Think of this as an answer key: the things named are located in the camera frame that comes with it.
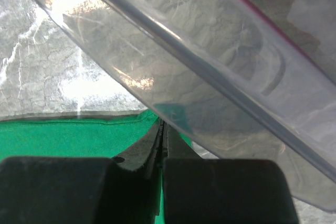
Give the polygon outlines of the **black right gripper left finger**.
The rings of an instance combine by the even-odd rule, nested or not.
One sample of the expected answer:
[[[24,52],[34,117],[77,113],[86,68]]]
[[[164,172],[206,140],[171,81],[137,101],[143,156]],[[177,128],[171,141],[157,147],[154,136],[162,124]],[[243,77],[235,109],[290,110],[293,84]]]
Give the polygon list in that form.
[[[112,158],[12,156],[1,162],[1,223],[154,223],[162,122]]]

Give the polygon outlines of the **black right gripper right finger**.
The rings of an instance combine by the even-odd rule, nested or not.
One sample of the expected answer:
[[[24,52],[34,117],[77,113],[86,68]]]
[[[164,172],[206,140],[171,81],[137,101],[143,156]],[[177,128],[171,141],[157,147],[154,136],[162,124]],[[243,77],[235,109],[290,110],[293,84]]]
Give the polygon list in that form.
[[[165,124],[166,223],[298,223],[280,167],[266,159],[203,159]]]

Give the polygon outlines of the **green t shirt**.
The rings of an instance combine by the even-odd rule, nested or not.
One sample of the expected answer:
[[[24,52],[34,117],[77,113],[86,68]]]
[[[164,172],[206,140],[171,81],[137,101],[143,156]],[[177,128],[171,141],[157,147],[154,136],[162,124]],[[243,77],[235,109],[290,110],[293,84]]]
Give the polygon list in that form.
[[[111,120],[68,119],[9,121],[1,123],[1,162],[12,156],[112,158],[139,140],[153,123],[161,120],[152,112]],[[164,221],[163,130],[160,161],[160,212],[154,223]]]

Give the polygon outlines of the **clear plastic bin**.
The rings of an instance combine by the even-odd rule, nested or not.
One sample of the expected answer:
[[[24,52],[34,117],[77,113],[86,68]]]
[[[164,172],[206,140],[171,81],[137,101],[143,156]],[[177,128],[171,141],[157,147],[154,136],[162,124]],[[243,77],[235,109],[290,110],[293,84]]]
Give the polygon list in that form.
[[[275,161],[335,211],[335,0],[35,0],[106,73],[222,158]]]

